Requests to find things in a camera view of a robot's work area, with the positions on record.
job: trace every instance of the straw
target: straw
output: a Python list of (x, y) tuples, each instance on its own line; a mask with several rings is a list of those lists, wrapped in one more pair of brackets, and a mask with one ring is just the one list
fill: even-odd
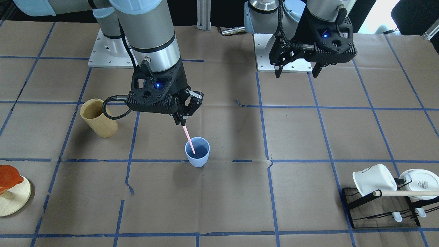
[(192, 152), (195, 154), (194, 145), (192, 145), (191, 137), (189, 136), (189, 132), (187, 131), (186, 125), (183, 125), (184, 133), (186, 134), (187, 140), (189, 141), (189, 145), (191, 145)]

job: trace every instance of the black cable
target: black cable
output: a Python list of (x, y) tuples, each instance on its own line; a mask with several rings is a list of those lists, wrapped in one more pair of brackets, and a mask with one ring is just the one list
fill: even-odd
[(110, 101), (125, 101), (127, 98), (128, 98), (127, 95), (116, 95), (116, 96), (108, 97), (108, 98), (104, 101), (104, 103), (102, 103), (102, 112), (104, 113), (104, 115), (105, 115), (107, 118), (109, 118), (109, 119), (111, 119), (111, 120), (117, 120), (117, 119), (121, 119), (121, 118), (125, 117), (126, 115), (128, 115), (128, 114), (131, 112), (131, 109), (128, 109), (128, 111), (127, 111), (126, 113), (124, 113), (124, 114), (122, 114), (122, 115), (120, 115), (120, 116), (110, 116), (110, 115), (107, 113), (107, 103), (110, 102)]
[(291, 46), (291, 41), (289, 39), (287, 39), (287, 36), (285, 35), (284, 32), (284, 27), (282, 26), (282, 17), (284, 16), (283, 10), (284, 10), (284, 1), (285, 0), (280, 0), (279, 1), (279, 6), (277, 7), (277, 30), (276, 30), (276, 35), (280, 32), (282, 35), (282, 39), (284, 39), (284, 42), (286, 45)]
[(123, 31), (123, 28), (122, 28), (122, 25), (120, 24), (120, 22), (119, 22), (119, 28), (120, 28), (120, 36), (122, 36), (123, 46), (125, 47), (125, 50), (128, 53), (128, 56), (130, 56), (131, 63), (133, 64), (133, 69), (136, 70), (136, 60), (134, 60), (133, 54), (131, 53), (130, 48), (128, 47), (128, 44), (126, 43), (125, 32)]

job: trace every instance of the white mounting plate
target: white mounting plate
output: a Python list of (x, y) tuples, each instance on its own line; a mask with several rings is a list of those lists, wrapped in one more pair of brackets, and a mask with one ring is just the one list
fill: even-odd
[(131, 59), (126, 54), (123, 57), (112, 56), (106, 50), (105, 36), (99, 29), (97, 33), (96, 41), (94, 42), (93, 51), (90, 55), (90, 60), (88, 61), (89, 67), (95, 68), (133, 68), (131, 64)]
[[(255, 33), (253, 34), (253, 40), (255, 42), (255, 55), (256, 65), (259, 72), (274, 72), (274, 66), (270, 64), (268, 54), (270, 49), (266, 49), (267, 43), (272, 37), (272, 34)], [(310, 62), (305, 59), (297, 59), (294, 62), (290, 62), (282, 72), (284, 73), (308, 73), (311, 72), (312, 66)]]

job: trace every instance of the round wooden board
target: round wooden board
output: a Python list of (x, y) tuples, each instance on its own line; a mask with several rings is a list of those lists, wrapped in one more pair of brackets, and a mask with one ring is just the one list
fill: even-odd
[(22, 208), (29, 200), (32, 187), (27, 178), (23, 177), (23, 182), (10, 188), (11, 198), (0, 197), (0, 217), (11, 215)]

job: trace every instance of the bamboo cup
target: bamboo cup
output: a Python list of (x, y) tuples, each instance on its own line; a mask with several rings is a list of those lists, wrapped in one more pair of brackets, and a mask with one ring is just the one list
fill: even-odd
[(116, 120), (111, 120), (103, 114), (103, 103), (101, 99), (91, 99), (82, 105), (80, 114), (98, 136), (108, 138), (116, 133), (118, 125)]

